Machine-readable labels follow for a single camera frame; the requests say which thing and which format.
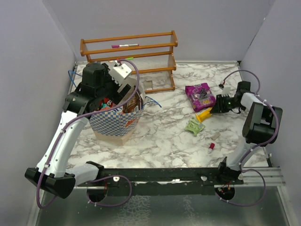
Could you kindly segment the yellow snack packet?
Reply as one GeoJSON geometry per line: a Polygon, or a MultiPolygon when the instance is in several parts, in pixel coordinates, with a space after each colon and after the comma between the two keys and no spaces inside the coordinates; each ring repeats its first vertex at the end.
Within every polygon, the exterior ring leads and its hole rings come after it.
{"type": "Polygon", "coordinates": [[[210,118],[211,116],[212,116],[212,114],[211,114],[211,110],[212,110],[212,108],[210,107],[210,108],[207,108],[207,109],[205,109],[205,110],[203,110],[201,113],[199,113],[199,114],[195,114],[195,116],[196,116],[196,119],[200,122],[200,123],[202,123],[204,120],[206,120],[206,119],[208,119],[208,118],[210,118]]]}

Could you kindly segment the brown kettle chips bag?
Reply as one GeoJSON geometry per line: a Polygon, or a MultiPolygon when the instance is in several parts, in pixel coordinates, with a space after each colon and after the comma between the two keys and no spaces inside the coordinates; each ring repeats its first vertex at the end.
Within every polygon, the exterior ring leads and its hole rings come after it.
{"type": "Polygon", "coordinates": [[[137,91],[135,95],[123,106],[123,113],[137,112],[143,108],[142,94],[137,91]]]}

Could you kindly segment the orange Fox's fruit candy bag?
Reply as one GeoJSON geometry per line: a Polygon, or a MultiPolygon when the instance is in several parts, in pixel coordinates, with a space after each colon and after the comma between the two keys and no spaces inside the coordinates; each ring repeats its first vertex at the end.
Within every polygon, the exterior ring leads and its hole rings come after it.
{"type": "Polygon", "coordinates": [[[114,104],[114,102],[112,100],[110,100],[109,98],[104,98],[103,100],[100,101],[99,103],[99,107],[97,108],[98,111],[103,111],[103,110],[111,110],[113,112],[116,112],[117,109],[113,109],[113,107],[115,107],[116,105],[114,104]]]}

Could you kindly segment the blue checkered paper bag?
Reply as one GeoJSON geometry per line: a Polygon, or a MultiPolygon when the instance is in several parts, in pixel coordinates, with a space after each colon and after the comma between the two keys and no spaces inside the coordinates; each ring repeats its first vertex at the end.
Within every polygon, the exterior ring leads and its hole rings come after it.
{"type": "Polygon", "coordinates": [[[97,65],[95,68],[88,65],[84,68],[81,83],[65,100],[64,110],[76,114],[76,120],[70,124],[67,131],[71,132],[74,127],[89,123],[98,140],[123,145],[136,128],[148,102],[145,100],[143,88],[135,79],[127,77],[118,91],[120,92],[127,84],[131,86],[131,89],[121,102],[112,108],[117,111],[113,112],[109,109],[98,111],[99,103],[104,99],[101,97],[103,74],[104,66],[102,65],[97,65]],[[137,91],[142,94],[143,108],[137,112],[123,113],[123,106],[137,91]]]}

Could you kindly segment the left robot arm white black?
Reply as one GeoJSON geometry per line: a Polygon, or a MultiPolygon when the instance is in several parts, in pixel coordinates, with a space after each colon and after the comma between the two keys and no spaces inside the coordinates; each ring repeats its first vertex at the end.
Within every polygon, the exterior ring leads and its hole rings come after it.
{"type": "Polygon", "coordinates": [[[36,167],[28,168],[25,178],[36,186],[36,200],[40,191],[46,191],[67,198],[74,187],[85,182],[98,186],[103,182],[103,166],[88,161],[67,172],[67,163],[74,145],[92,115],[98,113],[100,102],[109,98],[115,104],[113,109],[122,107],[121,101],[131,89],[126,79],[132,69],[123,59],[109,68],[105,63],[90,63],[82,71],[81,82],[69,93],[63,105],[61,119],[55,135],[36,167]]]}

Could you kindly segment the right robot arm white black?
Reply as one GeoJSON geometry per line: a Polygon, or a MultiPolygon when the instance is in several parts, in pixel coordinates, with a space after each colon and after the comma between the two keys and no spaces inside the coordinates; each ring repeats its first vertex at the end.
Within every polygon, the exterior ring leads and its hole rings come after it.
{"type": "Polygon", "coordinates": [[[242,140],[234,152],[219,163],[216,179],[221,184],[237,180],[242,168],[260,148],[275,142],[280,127],[282,108],[267,104],[259,95],[250,91],[251,83],[238,83],[233,97],[225,94],[216,96],[210,113],[227,113],[235,108],[247,110],[248,115],[242,128],[242,140]]]}

